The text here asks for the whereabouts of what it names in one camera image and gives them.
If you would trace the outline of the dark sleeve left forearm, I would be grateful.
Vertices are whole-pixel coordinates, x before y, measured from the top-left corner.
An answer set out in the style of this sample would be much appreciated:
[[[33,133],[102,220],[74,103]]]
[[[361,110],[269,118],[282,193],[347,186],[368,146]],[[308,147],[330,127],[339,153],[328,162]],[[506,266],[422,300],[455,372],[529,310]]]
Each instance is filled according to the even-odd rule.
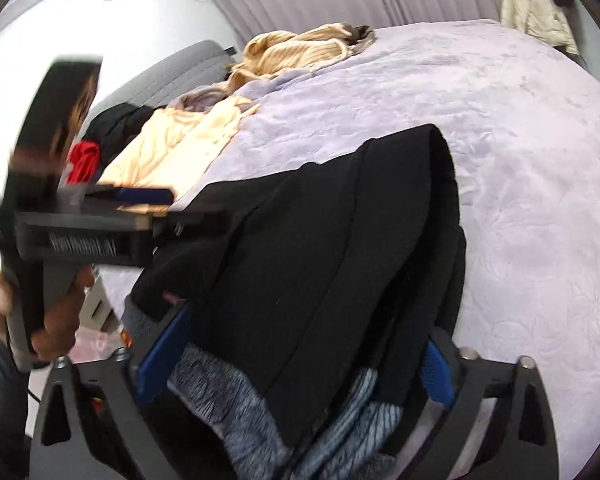
[[[18,370],[0,339],[0,479],[29,478],[28,390],[29,375]]]

